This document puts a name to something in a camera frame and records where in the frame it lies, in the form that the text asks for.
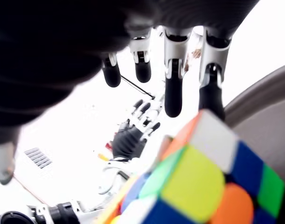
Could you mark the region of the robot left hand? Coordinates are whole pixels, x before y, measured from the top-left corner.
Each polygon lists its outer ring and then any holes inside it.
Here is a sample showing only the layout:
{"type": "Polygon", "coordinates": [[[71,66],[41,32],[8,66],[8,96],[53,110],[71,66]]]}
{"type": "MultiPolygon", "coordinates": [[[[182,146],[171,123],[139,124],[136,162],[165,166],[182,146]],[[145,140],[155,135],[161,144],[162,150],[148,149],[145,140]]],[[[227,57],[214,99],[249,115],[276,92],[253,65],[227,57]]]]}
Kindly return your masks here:
{"type": "Polygon", "coordinates": [[[119,125],[111,147],[114,160],[139,158],[149,137],[160,127],[157,121],[163,108],[161,100],[136,102],[127,119],[119,125]]]}

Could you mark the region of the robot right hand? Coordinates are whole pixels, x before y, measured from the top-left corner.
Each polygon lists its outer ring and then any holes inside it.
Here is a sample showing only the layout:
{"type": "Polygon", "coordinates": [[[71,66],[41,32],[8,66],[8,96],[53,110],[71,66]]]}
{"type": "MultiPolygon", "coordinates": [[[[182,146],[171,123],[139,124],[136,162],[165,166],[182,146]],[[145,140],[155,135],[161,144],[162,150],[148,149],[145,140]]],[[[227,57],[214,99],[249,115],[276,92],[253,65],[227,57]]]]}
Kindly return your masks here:
{"type": "Polygon", "coordinates": [[[230,41],[255,0],[0,0],[0,183],[14,175],[21,127],[94,77],[109,53],[166,28],[165,111],[181,111],[183,37],[204,26],[200,81],[224,76],[230,41]]]}

